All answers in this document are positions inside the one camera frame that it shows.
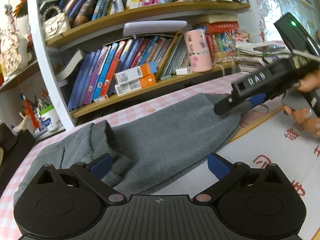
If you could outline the person's right hand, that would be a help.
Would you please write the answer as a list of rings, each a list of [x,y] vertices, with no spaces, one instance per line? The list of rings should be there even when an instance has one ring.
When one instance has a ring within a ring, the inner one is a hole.
[[[315,88],[319,88],[319,69],[308,73],[302,79],[299,79],[297,90],[300,92],[310,92]],[[304,130],[309,132],[313,137],[319,138],[319,118],[312,118],[313,111],[306,101],[300,103],[299,107],[291,108],[288,105],[283,105],[283,112],[286,115],[291,115],[295,122],[303,125]]]

